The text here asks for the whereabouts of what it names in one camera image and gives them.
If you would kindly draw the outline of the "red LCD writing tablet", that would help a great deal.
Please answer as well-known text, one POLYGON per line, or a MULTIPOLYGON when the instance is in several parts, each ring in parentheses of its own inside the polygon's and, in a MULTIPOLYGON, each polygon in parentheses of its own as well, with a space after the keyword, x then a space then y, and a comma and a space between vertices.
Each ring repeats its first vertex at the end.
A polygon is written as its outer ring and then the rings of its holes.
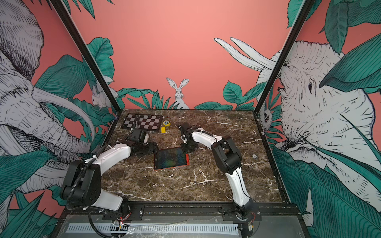
POLYGON ((189 164, 189 155, 181 147, 155 149, 154 170, 156 171, 188 166, 189 164))

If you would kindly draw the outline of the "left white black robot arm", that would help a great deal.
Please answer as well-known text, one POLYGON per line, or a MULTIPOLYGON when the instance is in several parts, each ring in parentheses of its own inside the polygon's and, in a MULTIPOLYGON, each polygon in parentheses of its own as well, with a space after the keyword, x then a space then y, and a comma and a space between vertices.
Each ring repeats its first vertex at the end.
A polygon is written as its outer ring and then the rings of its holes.
POLYGON ((154 143, 149 142, 149 133, 142 129, 132 129, 122 142, 104 145, 98 154, 91 158, 70 163, 60 198, 66 201, 68 210, 96 207, 122 212, 124 199, 102 189, 101 177, 110 168, 131 156, 152 153, 154 143))

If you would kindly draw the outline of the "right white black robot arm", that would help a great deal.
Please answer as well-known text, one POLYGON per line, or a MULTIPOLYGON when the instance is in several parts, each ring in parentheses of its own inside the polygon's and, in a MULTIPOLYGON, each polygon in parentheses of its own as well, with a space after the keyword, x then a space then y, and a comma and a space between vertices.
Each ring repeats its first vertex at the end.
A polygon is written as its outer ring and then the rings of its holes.
POLYGON ((240 219, 251 215, 254 200, 249 196, 242 175, 242 155, 230 136, 218 136, 189 123, 178 125, 181 132, 181 148, 185 153, 194 152, 199 144, 209 148, 219 170, 227 176, 235 210, 240 219))

